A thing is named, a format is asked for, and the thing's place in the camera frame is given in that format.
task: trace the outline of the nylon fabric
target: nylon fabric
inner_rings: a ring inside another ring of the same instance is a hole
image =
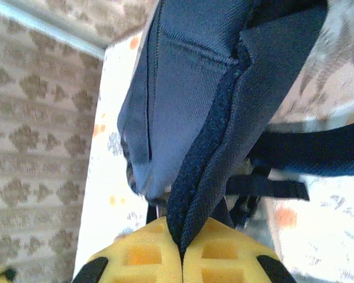
[[[354,175],[354,123],[317,133],[265,132],[248,157],[255,166],[292,173]]]
[[[247,156],[289,91],[325,16],[324,8],[316,8],[240,32],[239,42],[250,53],[252,64],[239,77],[233,93],[223,91],[226,80],[218,85],[206,122],[171,190],[167,221],[182,258],[224,196],[236,165]],[[215,124],[227,125],[224,133]],[[210,144],[217,139],[213,150]],[[192,171],[199,174],[192,176]]]
[[[304,183],[291,180],[273,181],[261,175],[232,176],[226,183],[226,195],[309,200]]]

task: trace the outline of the yellow perforated pad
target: yellow perforated pad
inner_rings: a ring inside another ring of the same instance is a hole
[[[166,218],[115,241],[89,261],[100,256],[108,258],[100,283],[182,282],[179,251],[169,234]]]
[[[187,248],[184,283],[271,283],[256,257],[279,260],[268,247],[209,218]]]
[[[186,251],[182,277],[178,247],[160,218],[89,261],[108,258],[100,283],[271,283],[258,255],[279,260],[271,249],[210,218]]]

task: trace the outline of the shoulder strap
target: shoulder strap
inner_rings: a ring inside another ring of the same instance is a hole
[[[354,123],[317,133],[264,132],[248,157],[254,166],[288,172],[354,175]]]
[[[181,257],[222,200],[236,165],[282,103],[325,17],[326,9],[313,8],[240,32],[239,62],[248,55],[251,64],[232,66],[222,76],[171,189],[167,223]]]

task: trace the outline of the backpack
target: backpack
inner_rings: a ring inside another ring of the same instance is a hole
[[[266,131],[326,15],[319,0],[157,4],[118,129],[128,184],[167,209],[182,257],[209,216],[234,227],[260,197],[309,200],[303,183],[269,180],[271,169],[354,175],[354,124]],[[236,174],[244,160],[250,175]],[[230,212],[225,195],[240,196]]]

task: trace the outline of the beige wallpaper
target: beige wallpaper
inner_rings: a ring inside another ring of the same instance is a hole
[[[0,16],[0,265],[72,278],[102,62]]]
[[[107,44],[142,29],[154,0],[5,0],[65,23],[84,38]]]

